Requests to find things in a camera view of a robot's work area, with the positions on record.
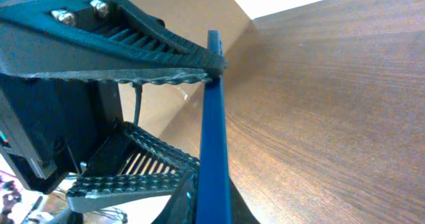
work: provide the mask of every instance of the hex bolt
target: hex bolt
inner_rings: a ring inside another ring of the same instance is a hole
[[[90,5],[93,6],[94,13],[99,15],[100,18],[105,18],[109,14],[109,6],[106,2],[93,0]]]
[[[50,14],[56,19],[57,21],[61,22],[64,25],[69,26],[75,26],[76,19],[75,15],[69,11],[58,9],[51,11]]]

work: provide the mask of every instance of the cable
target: cable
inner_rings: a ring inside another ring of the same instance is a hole
[[[0,177],[1,177],[1,173],[4,173],[4,174],[7,174],[7,175],[9,175],[9,176],[11,176],[11,177],[16,178],[16,176],[15,176],[15,175],[12,175],[12,174],[10,174],[10,173],[7,173],[7,172],[5,172],[5,171],[3,171],[3,170],[0,170]]]
[[[135,92],[135,107],[134,107],[134,125],[138,126],[139,124],[139,116],[140,116],[140,106],[141,106],[141,93],[143,92],[143,88],[140,84],[132,83],[131,86],[134,88]]]
[[[56,191],[56,192],[59,192],[59,193],[61,193],[61,194],[66,195],[66,191],[65,191],[65,190],[63,190],[63,189],[62,189],[62,188],[60,188],[60,187],[56,188],[54,191]]]
[[[116,207],[114,207],[114,210],[106,210],[106,209],[101,209],[99,211],[91,211],[90,213],[95,214],[95,215],[99,215],[102,217],[107,217],[108,219],[114,220],[114,221],[121,221],[122,223],[127,223],[128,219],[127,219],[127,213],[124,213],[121,209],[118,209]]]
[[[54,195],[56,198],[58,198],[59,200],[66,202],[66,200],[65,200],[65,199],[63,199],[63,198],[61,198],[59,195],[54,194],[54,193],[53,193],[53,195]]]

